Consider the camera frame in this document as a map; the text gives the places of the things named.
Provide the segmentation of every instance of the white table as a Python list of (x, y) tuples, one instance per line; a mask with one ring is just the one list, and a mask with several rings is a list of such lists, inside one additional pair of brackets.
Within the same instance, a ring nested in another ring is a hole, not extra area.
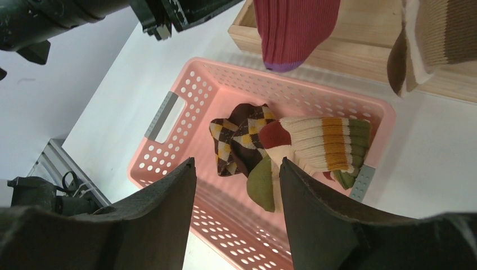
[[(101, 191), (116, 202), (138, 188), (127, 166), (185, 62), (205, 57), (264, 70), (227, 34), (240, 5), (212, 21), (157, 42), (138, 25), (63, 147)], [(387, 85), (300, 67), (287, 76), (381, 98), (396, 110), (390, 146), (364, 203), (421, 218), (477, 211), (477, 106), (423, 93), (398, 98)], [(230, 269), (190, 235), (184, 269)]]

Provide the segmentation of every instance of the laundry basket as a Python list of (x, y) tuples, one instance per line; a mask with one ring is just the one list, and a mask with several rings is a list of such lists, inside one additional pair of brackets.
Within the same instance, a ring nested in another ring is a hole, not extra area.
[[(183, 108), (174, 116), (171, 112), (180, 100)], [(292, 269), (283, 214), (266, 212), (250, 200), (243, 174), (217, 175), (209, 123), (229, 117), (240, 103), (268, 104), (277, 118), (313, 115), (369, 121), (372, 143), (352, 189), (344, 191), (322, 174), (314, 175), (358, 201), (389, 141), (395, 113), (382, 100), (200, 58), (190, 60), (179, 74), (130, 162), (129, 179), (146, 187), (194, 157), (193, 233), (238, 269)], [(164, 139), (158, 139), (165, 130)]]

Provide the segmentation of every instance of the maroon sock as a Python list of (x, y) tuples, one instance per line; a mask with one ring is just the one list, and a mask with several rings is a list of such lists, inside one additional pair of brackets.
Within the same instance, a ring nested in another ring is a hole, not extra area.
[(331, 35), (340, 0), (254, 0), (254, 6), (265, 67), (287, 72)]

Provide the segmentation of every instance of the sock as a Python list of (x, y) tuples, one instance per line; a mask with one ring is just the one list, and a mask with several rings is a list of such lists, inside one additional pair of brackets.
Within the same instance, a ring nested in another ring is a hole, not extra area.
[(254, 0), (254, 6), (265, 67), (287, 72), (331, 35), (340, 0)]
[(279, 173), (278, 166), (266, 156), (247, 179), (247, 194), (267, 212), (282, 211)]
[(215, 160), (219, 176), (250, 171), (266, 156), (259, 141), (260, 130), (275, 120), (266, 104), (239, 104), (227, 119), (214, 119), (209, 125), (214, 138)]
[(278, 165), (287, 157), (309, 175), (340, 171), (334, 180), (347, 189), (364, 163), (370, 130), (363, 120), (292, 117), (265, 126), (260, 141)]
[(442, 66), (477, 60), (477, 1), (403, 1), (403, 29), (388, 59), (393, 91), (404, 96)]

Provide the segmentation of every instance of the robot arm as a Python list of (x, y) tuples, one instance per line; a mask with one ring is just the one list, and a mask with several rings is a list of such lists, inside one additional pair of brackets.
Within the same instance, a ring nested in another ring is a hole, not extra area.
[[(241, 0), (3, 0), (0, 3), (0, 50), (17, 52), (44, 65), (49, 38), (95, 23), (131, 6), (144, 33), (157, 40), (202, 24)], [(0, 68), (0, 80), (7, 72)]]

